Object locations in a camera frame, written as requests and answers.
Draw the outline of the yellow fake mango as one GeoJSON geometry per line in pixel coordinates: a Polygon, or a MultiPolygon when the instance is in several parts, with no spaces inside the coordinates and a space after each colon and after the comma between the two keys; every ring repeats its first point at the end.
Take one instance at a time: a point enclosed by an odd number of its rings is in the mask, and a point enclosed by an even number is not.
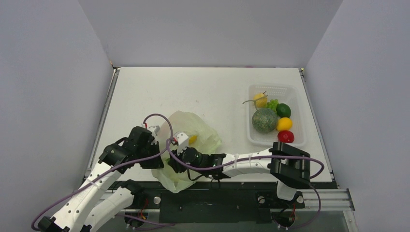
{"type": "Polygon", "coordinates": [[[195,143],[197,141],[197,138],[198,138],[197,135],[191,136],[188,140],[189,144],[191,145],[191,144],[195,143]]]}

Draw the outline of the light green plastic bag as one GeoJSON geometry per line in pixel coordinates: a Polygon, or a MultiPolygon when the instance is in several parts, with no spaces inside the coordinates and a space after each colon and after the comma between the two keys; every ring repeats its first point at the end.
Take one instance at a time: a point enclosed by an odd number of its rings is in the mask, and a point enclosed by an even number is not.
{"type": "MultiPolygon", "coordinates": [[[[171,123],[174,134],[183,132],[189,138],[196,137],[196,140],[192,143],[190,142],[189,146],[196,148],[201,153],[215,153],[222,145],[222,139],[217,131],[194,113],[176,111],[168,117],[168,120],[171,123]]],[[[177,174],[168,165],[167,162],[170,160],[168,151],[161,155],[161,160],[164,163],[164,167],[162,169],[154,169],[151,172],[165,189],[172,193],[179,193],[194,184],[193,181],[189,180],[186,172],[177,174]]]]}

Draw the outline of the red fake apple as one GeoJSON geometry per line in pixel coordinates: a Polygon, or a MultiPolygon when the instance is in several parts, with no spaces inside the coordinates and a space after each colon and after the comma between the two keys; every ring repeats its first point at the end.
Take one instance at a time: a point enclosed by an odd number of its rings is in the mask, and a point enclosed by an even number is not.
{"type": "Polygon", "coordinates": [[[293,143],[295,140],[294,134],[289,130],[282,130],[278,133],[278,141],[283,143],[293,143]]]}

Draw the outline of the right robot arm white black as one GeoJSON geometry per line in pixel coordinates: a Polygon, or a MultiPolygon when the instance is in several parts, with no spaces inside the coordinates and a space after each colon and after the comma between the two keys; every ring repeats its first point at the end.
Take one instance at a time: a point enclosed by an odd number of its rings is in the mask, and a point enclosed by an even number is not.
{"type": "Polygon", "coordinates": [[[168,164],[176,173],[199,173],[212,180],[245,174],[270,174],[278,181],[273,201],[286,206],[300,189],[310,188],[310,154],[283,142],[248,154],[202,154],[193,147],[168,149],[168,164]]]}

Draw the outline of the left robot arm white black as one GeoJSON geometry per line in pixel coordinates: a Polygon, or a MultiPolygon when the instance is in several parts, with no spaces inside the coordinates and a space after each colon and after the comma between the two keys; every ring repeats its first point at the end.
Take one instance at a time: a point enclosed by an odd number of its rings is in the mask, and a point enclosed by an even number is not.
{"type": "Polygon", "coordinates": [[[98,200],[129,168],[140,164],[144,169],[164,167],[157,135],[159,126],[136,126],[129,136],[108,145],[81,187],[62,200],[66,203],[53,216],[40,214],[32,229],[40,232],[91,232],[98,229],[127,206],[140,207],[144,194],[134,181],[126,181],[111,200],[98,200]]]}

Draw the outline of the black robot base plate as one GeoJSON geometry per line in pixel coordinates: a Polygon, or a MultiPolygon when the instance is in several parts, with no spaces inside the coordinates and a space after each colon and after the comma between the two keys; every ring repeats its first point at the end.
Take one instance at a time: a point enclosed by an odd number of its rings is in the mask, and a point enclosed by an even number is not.
{"type": "Polygon", "coordinates": [[[277,197],[274,183],[198,182],[179,193],[159,184],[140,182],[131,205],[120,213],[143,223],[158,213],[159,223],[276,223],[297,227],[338,210],[335,189],[297,191],[290,201],[277,197]]]}

